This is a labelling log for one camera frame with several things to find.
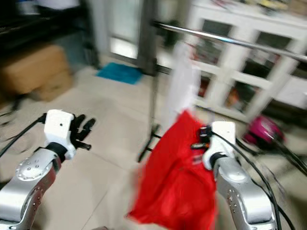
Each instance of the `magenta vacuum cleaner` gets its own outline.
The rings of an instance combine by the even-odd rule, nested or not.
[[[242,140],[250,145],[257,146],[260,151],[254,151],[247,147],[239,139],[236,139],[237,145],[254,156],[263,154],[272,154],[274,151],[283,155],[291,164],[293,164],[301,173],[307,176],[307,165],[304,159],[307,156],[298,156],[291,152],[285,145],[285,137],[282,130],[271,119],[258,116],[253,120],[243,135]]]

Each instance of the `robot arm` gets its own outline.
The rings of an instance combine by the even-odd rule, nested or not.
[[[234,123],[213,122],[211,129],[235,144]],[[236,228],[275,230],[276,221],[269,198],[235,160],[233,148],[215,135],[207,137],[202,133],[201,139],[204,136],[210,139],[210,147],[203,155],[203,163],[206,169],[213,170],[217,191],[227,200]]]
[[[0,190],[0,230],[29,230],[47,189],[51,187],[65,160],[74,157],[77,148],[89,150],[81,141],[95,123],[88,121],[78,133],[85,116],[50,110],[46,116],[46,147],[22,161],[15,176]]]

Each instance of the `blue mat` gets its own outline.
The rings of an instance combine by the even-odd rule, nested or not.
[[[134,85],[141,79],[142,73],[137,68],[111,62],[98,71],[96,76]]]

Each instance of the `pink object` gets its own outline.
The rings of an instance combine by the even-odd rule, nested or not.
[[[248,127],[243,140],[260,148],[267,148],[272,144],[272,138],[284,140],[284,134],[279,127],[269,118],[258,116]]]

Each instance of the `white cloth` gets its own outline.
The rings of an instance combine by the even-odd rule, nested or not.
[[[173,68],[170,73],[168,96],[161,123],[164,134],[185,109],[194,111],[194,104],[201,84],[201,70],[190,59],[193,47],[177,42],[173,53]]]

